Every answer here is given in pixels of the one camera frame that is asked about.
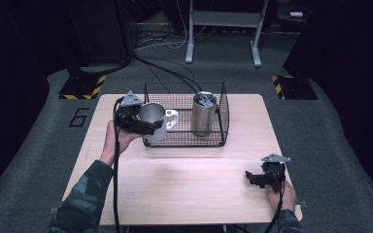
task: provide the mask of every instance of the wire basket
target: wire basket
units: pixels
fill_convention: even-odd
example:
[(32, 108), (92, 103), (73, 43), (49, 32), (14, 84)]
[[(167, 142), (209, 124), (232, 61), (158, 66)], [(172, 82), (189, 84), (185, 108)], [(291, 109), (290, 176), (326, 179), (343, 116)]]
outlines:
[[(193, 96), (198, 91), (209, 91), (217, 97), (212, 130), (206, 136), (191, 131)], [(155, 102), (165, 109), (176, 110), (178, 123), (157, 142), (143, 139), (146, 147), (222, 147), (229, 127), (229, 106), (223, 83), (145, 83), (145, 103)]]

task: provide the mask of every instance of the human arm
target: human arm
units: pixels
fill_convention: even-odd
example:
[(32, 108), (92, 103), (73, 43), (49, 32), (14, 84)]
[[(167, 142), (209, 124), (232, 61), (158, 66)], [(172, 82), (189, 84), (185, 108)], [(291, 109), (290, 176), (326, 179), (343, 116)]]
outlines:
[[(278, 232), (280, 233), (302, 233), (301, 224), (295, 216), (296, 193), (292, 185), (285, 181), (283, 185), (283, 206), (277, 219)], [(268, 187), (268, 199), (274, 211), (280, 202), (280, 193), (275, 193), (272, 187)]]
[[(119, 154), (122, 154), (138, 134), (119, 132)], [(108, 186), (113, 176), (115, 156), (114, 123), (108, 122), (104, 148), (99, 157), (81, 176), (70, 194), (53, 216), (47, 233), (96, 232), (105, 204)]]

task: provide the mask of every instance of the human hand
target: human hand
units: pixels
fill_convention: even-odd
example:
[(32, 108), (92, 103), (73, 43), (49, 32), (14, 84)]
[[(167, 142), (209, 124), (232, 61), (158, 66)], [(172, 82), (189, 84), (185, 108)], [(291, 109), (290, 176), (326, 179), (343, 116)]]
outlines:
[[(128, 133), (124, 130), (119, 131), (119, 155), (121, 155), (128, 147), (129, 144), (137, 138), (142, 137), (141, 134)], [(114, 164), (115, 156), (115, 130), (114, 122), (109, 121), (107, 126), (107, 133), (105, 136), (104, 149), (102, 150), (100, 161), (109, 166)]]
[[(283, 189), (285, 186), (284, 196), (283, 196), (283, 207), (281, 210), (291, 210), (295, 212), (295, 203), (296, 203), (296, 193), (295, 189), (293, 189), (292, 185), (285, 181), (283, 185)], [(268, 199), (271, 203), (272, 208), (274, 211), (277, 210), (278, 203), (280, 202), (280, 192), (275, 193), (272, 189), (272, 186), (268, 187)]]

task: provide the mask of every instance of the mug handle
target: mug handle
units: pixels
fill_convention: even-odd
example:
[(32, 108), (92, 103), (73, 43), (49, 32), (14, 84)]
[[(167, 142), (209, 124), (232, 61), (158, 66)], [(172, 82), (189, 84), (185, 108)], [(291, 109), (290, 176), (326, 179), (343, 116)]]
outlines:
[(168, 130), (174, 127), (178, 123), (178, 120), (180, 119), (180, 115), (175, 110), (166, 110), (165, 112), (166, 112), (166, 117), (175, 116), (174, 120), (166, 123), (166, 130)]

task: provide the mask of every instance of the wire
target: wire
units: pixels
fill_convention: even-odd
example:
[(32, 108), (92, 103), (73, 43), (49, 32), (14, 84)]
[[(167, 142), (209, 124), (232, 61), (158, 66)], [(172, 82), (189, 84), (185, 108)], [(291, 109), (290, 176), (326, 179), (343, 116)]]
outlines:
[(145, 59), (163, 60), (163, 61), (166, 61), (166, 62), (170, 62), (170, 63), (176, 64), (176, 65), (179, 65), (179, 66), (183, 67), (184, 69), (186, 69), (192, 75), (192, 80), (195, 82), (195, 75), (183, 64), (180, 64), (180, 63), (175, 62), (175, 61), (163, 59), (163, 58), (146, 57)]
[(168, 93), (171, 93), (171, 91), (168, 89), (168, 87), (166, 87), (166, 85), (161, 81), (161, 79), (158, 77), (158, 75), (156, 74), (156, 72), (153, 70), (153, 68), (151, 68), (150, 65), (144, 63), (150, 70), (151, 72), (153, 72), (153, 75), (159, 80), (160, 83), (162, 83), (163, 87), (165, 87), (165, 89), (168, 91)]
[(148, 46), (145, 46), (145, 47), (140, 47), (140, 48), (137, 48), (135, 50), (143, 50), (143, 49), (146, 49), (146, 48), (149, 48), (149, 47), (154, 47), (154, 46), (168, 46), (169, 44), (175, 45), (175, 44), (179, 44), (179, 43), (184, 44), (185, 42), (166, 42), (166, 43), (162, 43), (162, 44), (153, 44), (153, 45), (148, 45)]
[(178, 7), (178, 12), (180, 13), (181, 21), (183, 22), (183, 27), (184, 27), (184, 31), (185, 31), (184, 41), (178, 47), (171, 47), (170, 44), (168, 44), (167, 41), (164, 40), (164, 42), (168, 44), (168, 47), (170, 47), (171, 49), (175, 49), (175, 50), (179, 49), (180, 47), (182, 47), (187, 42), (187, 27), (186, 27), (186, 23), (184, 22), (183, 15), (181, 13), (181, 8), (180, 8), (180, 2), (179, 2), (179, 0), (177, 0), (177, 7)]
[(115, 102), (113, 112), (113, 123), (115, 132), (115, 155), (114, 155), (114, 216), (115, 228), (117, 233), (120, 233), (119, 228), (119, 215), (118, 215), (118, 166), (119, 166), (119, 129), (117, 128), (116, 112), (119, 99)]
[(250, 231), (248, 231), (247, 229), (245, 229), (244, 227), (241, 227), (239, 225), (232, 225), (232, 226), (234, 226), (237, 229), (240, 229), (240, 230), (244, 231), (245, 233), (251, 233)]
[(172, 40), (177, 38), (176, 32), (169, 32), (165, 35), (154, 36), (153, 33), (163, 33), (161, 30), (152, 31), (152, 30), (145, 30), (141, 31), (141, 34), (144, 34), (144, 38), (142, 38), (136, 45), (136, 50), (140, 50), (146, 48), (148, 46), (153, 46), (153, 43), (156, 41), (166, 41)]
[(169, 74), (171, 74), (171, 75), (174, 75), (175, 77), (179, 78), (181, 81), (183, 81), (184, 83), (186, 83), (187, 85), (189, 85), (189, 87), (190, 87), (191, 89), (193, 89), (193, 91), (194, 91), (195, 93), (197, 93), (198, 91), (193, 87), (194, 85), (196, 85), (196, 86), (199, 88), (199, 90), (202, 91), (202, 88), (201, 88), (201, 86), (199, 86), (198, 83), (196, 83), (194, 80), (192, 80), (192, 79), (190, 79), (190, 78), (188, 78), (188, 77), (186, 77), (186, 76), (183, 76), (183, 75), (178, 74), (178, 73), (176, 73), (176, 72), (174, 72), (174, 71), (171, 71), (171, 70), (168, 70), (168, 69), (166, 69), (166, 68), (163, 68), (163, 67), (158, 66), (158, 65), (156, 65), (156, 64), (153, 64), (153, 63), (151, 63), (151, 62), (149, 62), (149, 61), (146, 61), (146, 60), (140, 58), (139, 56), (137, 56), (136, 54), (134, 55), (134, 58), (137, 59), (137, 60), (139, 60), (139, 61), (141, 61), (141, 62), (143, 62), (143, 63), (146, 64), (146, 65), (150, 65), (150, 66), (152, 66), (152, 67), (154, 67), (154, 68), (160, 69), (160, 70), (165, 71), (165, 72), (167, 72), (167, 73), (169, 73)]
[(282, 185), (280, 184), (280, 182), (277, 179), (277, 176), (272, 172), (272, 170), (270, 168), (267, 168), (267, 169), (274, 176), (274, 181), (278, 185), (278, 187), (280, 188), (280, 202), (278, 202), (277, 211), (275, 212), (274, 216), (272, 217), (272, 220), (269, 223), (268, 227), (265, 229), (264, 233), (270, 232), (272, 227), (274, 226), (275, 222), (277, 221), (278, 216), (280, 215), (281, 208), (283, 206), (283, 196), (284, 196), (284, 191), (285, 191), (285, 184), (284, 184), (284, 189), (283, 189)]
[[(211, 8), (210, 8), (210, 12), (213, 10), (213, 8), (214, 8), (214, 0), (212, 0), (211, 1)], [(207, 25), (205, 25), (205, 26), (203, 26), (202, 27), (202, 29), (193, 37), (193, 39), (195, 40), (195, 38), (197, 38), (200, 34), (201, 34), (201, 32), (202, 31), (204, 31), (204, 29), (205, 29), (205, 27), (206, 27)]]

